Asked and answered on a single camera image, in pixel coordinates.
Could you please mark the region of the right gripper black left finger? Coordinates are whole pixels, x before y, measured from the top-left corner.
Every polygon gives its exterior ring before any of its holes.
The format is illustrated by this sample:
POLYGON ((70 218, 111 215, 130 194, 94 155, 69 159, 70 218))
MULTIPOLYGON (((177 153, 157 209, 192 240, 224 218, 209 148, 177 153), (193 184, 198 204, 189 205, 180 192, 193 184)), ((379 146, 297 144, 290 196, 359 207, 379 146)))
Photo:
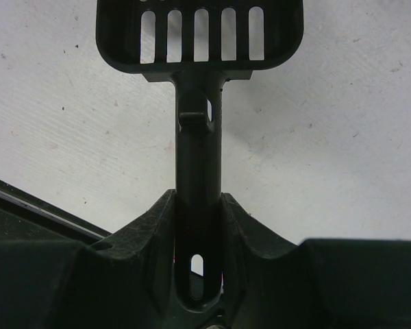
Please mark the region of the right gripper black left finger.
POLYGON ((161 328, 171 290, 174 199, 165 192, 92 245, 0 240, 0 328, 161 328))

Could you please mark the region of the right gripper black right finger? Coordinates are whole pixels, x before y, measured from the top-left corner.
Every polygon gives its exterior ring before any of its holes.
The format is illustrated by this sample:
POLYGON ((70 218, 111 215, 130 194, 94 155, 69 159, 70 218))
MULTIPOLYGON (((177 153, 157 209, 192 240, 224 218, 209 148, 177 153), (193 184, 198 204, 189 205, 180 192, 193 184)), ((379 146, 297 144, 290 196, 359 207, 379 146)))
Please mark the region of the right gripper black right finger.
POLYGON ((231 328, 411 328, 411 241, 299 245, 222 196, 231 328))

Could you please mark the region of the black slotted scoop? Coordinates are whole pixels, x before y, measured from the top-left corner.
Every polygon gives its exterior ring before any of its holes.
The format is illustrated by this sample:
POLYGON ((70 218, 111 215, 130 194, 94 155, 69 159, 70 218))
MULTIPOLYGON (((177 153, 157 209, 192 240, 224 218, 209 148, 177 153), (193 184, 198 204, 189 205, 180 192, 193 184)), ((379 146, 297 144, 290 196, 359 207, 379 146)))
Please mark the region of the black slotted scoop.
POLYGON ((222 89, 291 58, 302 1, 98 1, 101 57, 175 87, 175 264, 179 303, 202 313, 223 274, 222 89))

